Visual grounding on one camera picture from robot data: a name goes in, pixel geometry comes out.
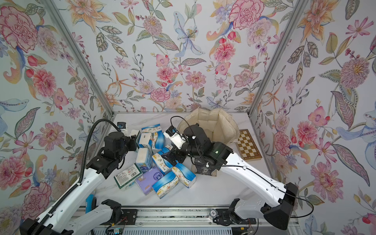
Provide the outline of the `beige canvas bag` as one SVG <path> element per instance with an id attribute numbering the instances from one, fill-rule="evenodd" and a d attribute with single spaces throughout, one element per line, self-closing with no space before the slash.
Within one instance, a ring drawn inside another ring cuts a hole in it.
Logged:
<path id="1" fill-rule="evenodd" d="M 229 144 L 240 136 L 232 115 L 221 108 L 196 109 L 179 123 L 177 130 L 188 138 L 185 144 L 191 146 L 188 157 L 193 161 L 192 172 L 213 177 L 234 153 Z"/>

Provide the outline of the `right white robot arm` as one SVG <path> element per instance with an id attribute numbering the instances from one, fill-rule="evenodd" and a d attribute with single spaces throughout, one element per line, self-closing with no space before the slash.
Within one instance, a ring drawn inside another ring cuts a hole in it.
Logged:
<path id="1" fill-rule="evenodd" d="M 164 136 L 174 145 L 167 155 L 171 164 L 182 163 L 186 157 L 203 157 L 209 166 L 236 178 L 256 193 L 249 200 L 235 199 L 230 213 L 242 219 L 264 218 L 280 230 L 288 228 L 298 195 L 293 183 L 283 184 L 266 176 L 224 143 L 212 142 L 199 124 L 190 125 L 183 133 L 170 126 Z"/>

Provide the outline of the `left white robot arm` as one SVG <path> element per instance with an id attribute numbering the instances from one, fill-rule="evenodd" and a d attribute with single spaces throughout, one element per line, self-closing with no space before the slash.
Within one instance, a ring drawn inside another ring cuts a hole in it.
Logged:
<path id="1" fill-rule="evenodd" d="M 129 151 L 137 149 L 135 136 L 112 132 L 104 138 L 104 147 L 88 164 L 82 164 L 83 174 L 50 208 L 20 225 L 22 235 L 84 235 L 95 227 L 116 224 L 124 218 L 121 204 L 107 199 L 98 207 L 72 219 L 89 195 L 119 166 Z"/>

